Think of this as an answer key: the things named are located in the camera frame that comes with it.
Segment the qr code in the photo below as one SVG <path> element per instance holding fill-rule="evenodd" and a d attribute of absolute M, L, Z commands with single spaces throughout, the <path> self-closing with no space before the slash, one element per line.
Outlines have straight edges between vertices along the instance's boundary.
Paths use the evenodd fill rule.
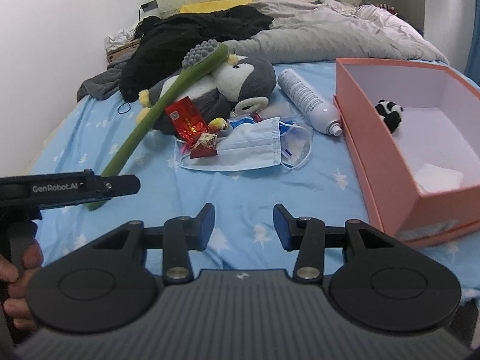
<path fill-rule="evenodd" d="M 177 111 L 173 111 L 169 116 L 170 116 L 170 119 L 172 120 L 177 120 L 180 117 Z"/>

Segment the blue curtain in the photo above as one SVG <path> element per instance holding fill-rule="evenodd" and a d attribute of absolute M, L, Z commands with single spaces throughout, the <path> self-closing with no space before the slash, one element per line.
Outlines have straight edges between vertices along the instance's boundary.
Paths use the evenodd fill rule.
<path fill-rule="evenodd" d="M 475 25 L 465 75 L 480 85 L 480 0 L 475 3 Z"/>

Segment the green massage stick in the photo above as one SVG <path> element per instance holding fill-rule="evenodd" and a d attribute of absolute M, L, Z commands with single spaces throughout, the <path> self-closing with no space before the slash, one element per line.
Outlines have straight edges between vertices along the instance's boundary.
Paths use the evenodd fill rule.
<path fill-rule="evenodd" d="M 118 176 L 143 137 L 147 135 L 155 121 L 162 115 L 164 109 L 172 104 L 177 97 L 191 85 L 224 63 L 228 57 L 228 47 L 218 43 L 216 40 L 203 42 L 202 44 L 198 44 L 194 49 L 191 49 L 183 59 L 183 70 L 178 78 L 133 129 L 101 175 L 103 177 Z M 106 200 L 88 203 L 87 207 L 93 211 L 101 207 L 105 202 Z"/>

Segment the black jacket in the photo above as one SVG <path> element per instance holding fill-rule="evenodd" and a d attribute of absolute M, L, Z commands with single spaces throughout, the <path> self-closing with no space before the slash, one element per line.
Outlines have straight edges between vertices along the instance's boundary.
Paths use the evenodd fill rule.
<path fill-rule="evenodd" d="M 140 45 L 120 77 L 124 100 L 134 102 L 138 92 L 150 89 L 181 68 L 183 57 L 196 44 L 208 39 L 248 39 L 268 30 L 272 20 L 248 6 L 212 13 L 182 13 L 168 19 L 145 18 L 137 29 L 137 36 L 142 36 Z"/>

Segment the blue bed sheet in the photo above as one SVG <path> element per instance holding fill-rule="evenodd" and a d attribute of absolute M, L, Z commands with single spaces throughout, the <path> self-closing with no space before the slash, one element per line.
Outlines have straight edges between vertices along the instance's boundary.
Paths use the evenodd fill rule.
<path fill-rule="evenodd" d="M 295 69 L 325 98 L 335 93 L 335 63 L 279 64 Z M 117 113 L 119 92 L 99 101 L 84 98 L 67 117 L 34 165 L 32 173 L 93 169 L 100 174 L 135 126 L 141 107 Z M 277 87 L 271 104 L 288 102 Z M 296 108 L 290 106 L 292 114 Z M 327 225 L 343 226 L 347 219 L 368 222 L 362 193 L 344 139 L 317 132 L 307 162 L 289 170 L 283 166 L 235 173 L 183 169 L 172 136 L 152 131 L 123 169 L 141 181 L 134 196 L 115 198 L 96 211 L 83 206 L 43 212 L 37 239 L 45 262 L 51 263 L 87 242 L 132 219 L 147 227 L 160 226 L 179 215 L 195 216 L 205 203 L 216 210 L 215 229 L 204 252 L 190 252 L 195 273 L 201 269 L 274 269 L 291 274 L 297 252 L 282 249 L 272 223 L 273 206 L 282 203 L 294 216 L 312 216 Z M 450 268 L 464 288 L 464 298 L 480 297 L 480 233 L 429 247 L 422 252 Z M 325 257 L 325 273 L 342 265 L 341 250 Z M 161 251 L 149 250 L 147 268 L 161 272 Z"/>

